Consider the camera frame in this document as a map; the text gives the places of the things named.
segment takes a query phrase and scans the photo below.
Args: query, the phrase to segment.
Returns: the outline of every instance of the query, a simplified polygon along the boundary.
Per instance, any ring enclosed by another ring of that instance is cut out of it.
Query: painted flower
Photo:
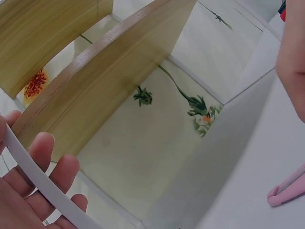
[[[208,113],[207,115],[203,116],[202,121],[206,122],[206,123],[211,123],[211,116],[210,113]]]
[[[23,90],[23,105],[29,106],[31,102],[42,92],[42,90],[48,85],[49,78],[44,69],[41,69],[30,82],[24,87]]]

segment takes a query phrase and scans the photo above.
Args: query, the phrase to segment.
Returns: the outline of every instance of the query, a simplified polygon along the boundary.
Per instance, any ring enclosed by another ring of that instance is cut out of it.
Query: skin
[[[6,123],[12,126],[19,116],[19,111],[13,111],[6,117],[0,116],[0,140],[4,138]],[[36,136],[29,147],[31,157],[43,171],[46,171],[50,165],[53,146],[53,136],[43,132]],[[0,154],[3,149],[4,144],[0,142]],[[66,193],[70,189],[79,168],[79,162],[74,156],[63,156],[50,174],[50,179]],[[55,209],[39,191],[31,194],[34,188],[34,185],[18,166],[0,178],[1,229],[76,228],[63,216],[45,227],[42,222]],[[77,194],[71,200],[83,211],[86,210],[87,199],[85,196]]]
[[[300,119],[305,122],[305,1],[286,1],[285,31],[276,71]]]

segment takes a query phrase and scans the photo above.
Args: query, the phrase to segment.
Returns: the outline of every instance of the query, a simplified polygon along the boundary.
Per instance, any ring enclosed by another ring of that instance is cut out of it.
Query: pink plastic clip
[[[287,180],[274,187],[267,196],[270,206],[276,207],[305,193],[305,165],[296,170]]]

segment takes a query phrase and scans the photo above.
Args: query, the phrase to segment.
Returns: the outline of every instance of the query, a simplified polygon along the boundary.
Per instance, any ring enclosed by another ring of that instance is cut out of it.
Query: wood grain
[[[0,87],[11,97],[59,51],[112,13],[113,0],[0,1]]]
[[[18,139],[28,147],[38,132],[48,131],[56,138],[54,161],[79,153],[170,54],[195,2],[155,0],[106,33],[26,109],[12,128]]]

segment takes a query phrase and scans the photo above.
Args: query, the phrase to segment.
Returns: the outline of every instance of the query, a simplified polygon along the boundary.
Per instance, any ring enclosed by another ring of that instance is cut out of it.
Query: light wood surface
[[[0,87],[11,97],[67,44],[112,12],[113,0],[0,1]]]
[[[195,2],[155,0],[86,49],[15,123],[22,144],[48,131],[56,138],[53,160],[76,155],[170,54]]]

